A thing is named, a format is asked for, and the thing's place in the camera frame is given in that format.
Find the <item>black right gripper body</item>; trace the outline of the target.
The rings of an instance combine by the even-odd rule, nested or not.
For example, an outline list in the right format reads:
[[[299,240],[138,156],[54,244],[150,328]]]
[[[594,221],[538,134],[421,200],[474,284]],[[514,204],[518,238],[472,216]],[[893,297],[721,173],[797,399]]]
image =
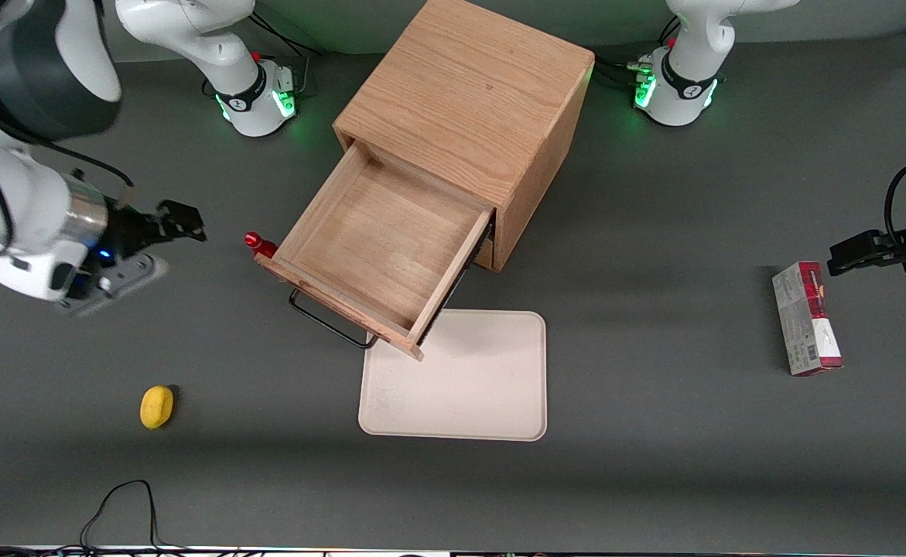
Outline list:
[[[162,243],[165,236],[156,216],[127,206],[108,208],[108,223],[101,236],[101,264],[116,265],[139,251]]]

